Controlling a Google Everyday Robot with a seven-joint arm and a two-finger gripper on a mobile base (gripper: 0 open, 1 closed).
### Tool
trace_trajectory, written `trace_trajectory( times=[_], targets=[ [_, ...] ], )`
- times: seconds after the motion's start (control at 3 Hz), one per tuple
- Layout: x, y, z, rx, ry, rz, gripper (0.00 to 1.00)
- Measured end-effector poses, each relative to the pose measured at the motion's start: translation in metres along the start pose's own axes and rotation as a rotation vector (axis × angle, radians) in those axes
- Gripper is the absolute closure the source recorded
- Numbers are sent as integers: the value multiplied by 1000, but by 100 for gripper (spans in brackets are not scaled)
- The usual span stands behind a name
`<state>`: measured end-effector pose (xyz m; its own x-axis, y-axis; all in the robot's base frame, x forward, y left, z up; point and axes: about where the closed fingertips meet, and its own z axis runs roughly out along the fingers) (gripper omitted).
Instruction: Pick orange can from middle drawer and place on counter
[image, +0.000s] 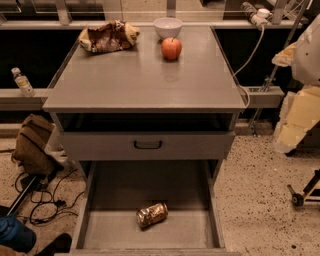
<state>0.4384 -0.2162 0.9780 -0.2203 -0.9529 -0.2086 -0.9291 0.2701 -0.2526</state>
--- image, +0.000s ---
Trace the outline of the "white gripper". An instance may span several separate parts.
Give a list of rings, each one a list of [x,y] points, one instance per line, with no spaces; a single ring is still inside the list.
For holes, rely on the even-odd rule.
[[[274,150],[289,153],[320,122],[320,87],[305,85],[284,98],[274,132]]]

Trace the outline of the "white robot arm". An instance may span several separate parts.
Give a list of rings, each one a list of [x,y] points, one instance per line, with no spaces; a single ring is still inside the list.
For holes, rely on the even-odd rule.
[[[272,63],[290,66],[292,77],[303,85],[285,96],[274,133],[275,151],[289,153],[320,122],[320,15]]]

